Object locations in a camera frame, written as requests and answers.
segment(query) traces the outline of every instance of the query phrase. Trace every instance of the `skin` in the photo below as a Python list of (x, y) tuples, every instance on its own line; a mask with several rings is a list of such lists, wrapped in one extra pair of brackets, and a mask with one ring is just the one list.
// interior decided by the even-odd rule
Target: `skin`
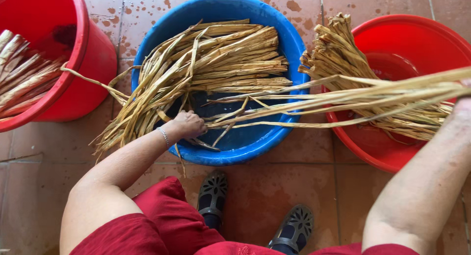
[(394, 243), (433, 254), (470, 170), (471, 98), (465, 98), (383, 189), (366, 219), (362, 251)]
[[(206, 131), (193, 111), (181, 112), (161, 127), (175, 144)], [(72, 188), (62, 216), (60, 253), (69, 254), (89, 234), (120, 216), (142, 213), (124, 191), (167, 150), (162, 133), (154, 130), (120, 148), (87, 172)]]

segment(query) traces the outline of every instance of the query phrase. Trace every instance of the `red skirt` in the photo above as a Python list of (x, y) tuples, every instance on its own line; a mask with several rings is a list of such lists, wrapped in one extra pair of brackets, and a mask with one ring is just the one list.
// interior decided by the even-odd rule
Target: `red skirt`
[[(262, 246), (230, 242), (204, 224), (186, 202), (179, 180), (169, 177), (135, 198), (144, 214), (118, 217), (86, 237), (71, 255), (281, 255)], [(329, 247), (310, 255), (361, 255), (361, 243)], [(364, 255), (418, 255), (396, 244), (374, 246)]]

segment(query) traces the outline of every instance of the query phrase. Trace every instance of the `woman's hand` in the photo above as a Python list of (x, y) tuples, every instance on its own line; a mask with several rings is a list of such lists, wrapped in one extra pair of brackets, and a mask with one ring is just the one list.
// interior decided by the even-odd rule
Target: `woman's hand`
[(170, 136), (174, 135), (176, 139), (195, 138), (206, 132), (204, 120), (193, 111), (181, 111), (175, 119), (162, 126), (164, 131)]

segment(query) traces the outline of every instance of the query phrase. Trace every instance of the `finger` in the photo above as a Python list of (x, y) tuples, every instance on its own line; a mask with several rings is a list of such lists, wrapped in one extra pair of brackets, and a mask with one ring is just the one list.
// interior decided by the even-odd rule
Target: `finger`
[(461, 83), (466, 87), (471, 88), (471, 78), (463, 79)]

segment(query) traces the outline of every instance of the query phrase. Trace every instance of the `red plastic basin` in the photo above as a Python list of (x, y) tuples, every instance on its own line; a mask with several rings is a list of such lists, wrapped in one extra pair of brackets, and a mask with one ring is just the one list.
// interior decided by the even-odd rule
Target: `red plastic basin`
[[(0, 0), (0, 32), (21, 34), (45, 57), (69, 58), (68, 68), (108, 84), (117, 69), (116, 52), (109, 38), (93, 23), (84, 0)], [(54, 41), (56, 26), (76, 25), (73, 49)], [(13, 119), (0, 122), (0, 132), (29, 121), (64, 122), (78, 119), (95, 109), (108, 95), (102, 87), (64, 72), (39, 102)]]
[[(352, 32), (356, 45), (382, 79), (401, 80), (471, 65), (471, 45), (450, 28), (428, 18), (388, 15), (367, 21)], [(352, 119), (352, 114), (330, 112), (327, 119), (344, 121)], [(391, 173), (398, 172), (426, 143), (392, 133), (409, 145), (401, 144), (370, 125), (333, 130), (355, 155)]]

